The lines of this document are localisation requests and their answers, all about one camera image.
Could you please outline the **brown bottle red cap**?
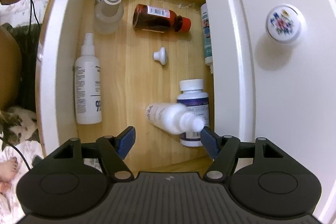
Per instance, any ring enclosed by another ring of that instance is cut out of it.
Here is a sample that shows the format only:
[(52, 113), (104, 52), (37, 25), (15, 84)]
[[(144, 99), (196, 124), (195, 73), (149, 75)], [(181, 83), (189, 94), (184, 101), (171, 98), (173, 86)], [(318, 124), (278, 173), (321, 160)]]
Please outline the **brown bottle red cap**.
[(133, 14), (133, 27), (153, 32), (189, 32), (191, 20), (172, 10), (138, 4)]

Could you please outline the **loose white drawer knob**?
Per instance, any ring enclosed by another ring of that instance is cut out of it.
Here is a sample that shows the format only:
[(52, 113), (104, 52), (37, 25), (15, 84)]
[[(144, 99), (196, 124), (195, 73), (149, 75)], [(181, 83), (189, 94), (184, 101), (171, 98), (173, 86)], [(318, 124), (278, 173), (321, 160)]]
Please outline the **loose white drawer knob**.
[(157, 52), (153, 53), (153, 59), (161, 63), (161, 65), (167, 64), (167, 50), (165, 47), (161, 47), (161, 49)]

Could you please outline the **small translucent white bottle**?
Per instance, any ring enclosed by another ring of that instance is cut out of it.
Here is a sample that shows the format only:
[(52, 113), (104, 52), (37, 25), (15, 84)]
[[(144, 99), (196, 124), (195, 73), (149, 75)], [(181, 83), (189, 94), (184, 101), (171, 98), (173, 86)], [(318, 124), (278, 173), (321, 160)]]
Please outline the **small translucent white bottle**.
[(204, 120), (193, 114), (181, 103), (152, 103), (145, 109), (149, 123), (171, 135), (201, 132)]

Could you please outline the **white spray bottle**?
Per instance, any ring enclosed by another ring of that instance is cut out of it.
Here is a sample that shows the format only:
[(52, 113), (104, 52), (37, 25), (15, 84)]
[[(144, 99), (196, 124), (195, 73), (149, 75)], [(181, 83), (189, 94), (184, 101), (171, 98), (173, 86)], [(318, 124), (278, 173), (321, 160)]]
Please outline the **white spray bottle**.
[(102, 121), (100, 62), (95, 56), (92, 33), (85, 34), (81, 55), (75, 61), (74, 91), (77, 123), (100, 123)]

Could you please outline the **bare foot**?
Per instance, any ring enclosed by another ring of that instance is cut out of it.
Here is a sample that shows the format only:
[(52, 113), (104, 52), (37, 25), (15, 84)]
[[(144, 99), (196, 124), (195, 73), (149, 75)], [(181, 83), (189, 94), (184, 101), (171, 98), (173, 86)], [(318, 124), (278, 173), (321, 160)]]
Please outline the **bare foot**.
[(18, 173), (18, 161), (16, 157), (1, 162), (0, 177), (1, 177), (1, 190), (5, 190), (10, 186), (11, 180)]

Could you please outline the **tabby cat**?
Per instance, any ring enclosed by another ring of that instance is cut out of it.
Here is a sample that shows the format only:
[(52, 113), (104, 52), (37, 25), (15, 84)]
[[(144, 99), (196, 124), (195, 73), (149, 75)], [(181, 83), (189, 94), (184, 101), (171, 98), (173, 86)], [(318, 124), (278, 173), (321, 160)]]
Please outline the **tabby cat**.
[(36, 113), (18, 106), (1, 111), (1, 137), (5, 141), (2, 149), (7, 143), (18, 145), (25, 141), (40, 142)]

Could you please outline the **white wooden drawer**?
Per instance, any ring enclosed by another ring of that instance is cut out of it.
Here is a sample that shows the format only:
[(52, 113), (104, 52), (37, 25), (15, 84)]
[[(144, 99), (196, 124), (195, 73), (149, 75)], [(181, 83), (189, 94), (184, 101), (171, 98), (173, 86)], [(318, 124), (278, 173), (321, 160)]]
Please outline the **white wooden drawer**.
[[(201, 6), (209, 15), (213, 74), (205, 64)], [(189, 18), (189, 32), (133, 27), (138, 4)], [(270, 10), (296, 7), (304, 23), (290, 45), (266, 32)], [(74, 111), (74, 63), (93, 32), (94, 0), (51, 0), (37, 62), (37, 110), (45, 154), (69, 138), (94, 141), (134, 126), (137, 140), (126, 163), (133, 171), (179, 162), (201, 163), (202, 148), (145, 120), (152, 102), (175, 102), (179, 82), (200, 78), (210, 97), (211, 127), (242, 141), (266, 137), (313, 172), (322, 194), (315, 216), (335, 223), (335, 0), (124, 0), (117, 31), (96, 33), (101, 64), (102, 122), (80, 126)], [(153, 59), (165, 47), (167, 64)]]

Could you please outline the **teal pink printed tube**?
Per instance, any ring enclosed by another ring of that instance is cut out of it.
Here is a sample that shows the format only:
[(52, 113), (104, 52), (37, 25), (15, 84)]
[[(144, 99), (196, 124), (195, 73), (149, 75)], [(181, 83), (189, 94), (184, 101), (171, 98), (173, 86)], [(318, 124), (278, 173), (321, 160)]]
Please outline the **teal pink printed tube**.
[(203, 31), (203, 46), (205, 52), (205, 64), (210, 67), (210, 73), (213, 74), (213, 54), (211, 48), (211, 34), (207, 4), (201, 6), (201, 19)]

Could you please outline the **frosted pump jar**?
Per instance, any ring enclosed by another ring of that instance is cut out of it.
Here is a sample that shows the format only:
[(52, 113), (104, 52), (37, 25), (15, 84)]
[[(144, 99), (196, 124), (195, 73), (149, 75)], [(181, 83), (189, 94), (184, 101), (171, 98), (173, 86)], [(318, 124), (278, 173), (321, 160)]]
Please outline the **frosted pump jar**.
[(101, 34), (112, 34), (121, 23), (122, 0), (102, 0), (94, 8), (94, 28)]

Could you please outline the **floral ceramic drawer knob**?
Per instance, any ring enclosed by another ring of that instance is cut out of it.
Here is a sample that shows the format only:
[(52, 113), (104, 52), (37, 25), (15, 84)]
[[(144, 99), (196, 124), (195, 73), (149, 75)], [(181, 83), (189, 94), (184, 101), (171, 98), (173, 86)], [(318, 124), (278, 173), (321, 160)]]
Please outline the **floral ceramic drawer knob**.
[(299, 10), (289, 4), (274, 7), (267, 15), (265, 28), (267, 34), (282, 45), (293, 44), (303, 29), (303, 17)]

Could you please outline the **white blue pill bottle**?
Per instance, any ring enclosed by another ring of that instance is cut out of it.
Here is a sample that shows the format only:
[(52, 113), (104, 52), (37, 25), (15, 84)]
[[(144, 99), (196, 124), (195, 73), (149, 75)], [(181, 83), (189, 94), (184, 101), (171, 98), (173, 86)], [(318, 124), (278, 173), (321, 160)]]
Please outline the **white blue pill bottle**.
[[(203, 79), (181, 80), (179, 82), (181, 94), (177, 102), (184, 104), (190, 112), (200, 116), (205, 126), (210, 126), (209, 95), (204, 92)], [(200, 147), (201, 136), (199, 132), (187, 132), (180, 135), (180, 143), (186, 147)]]

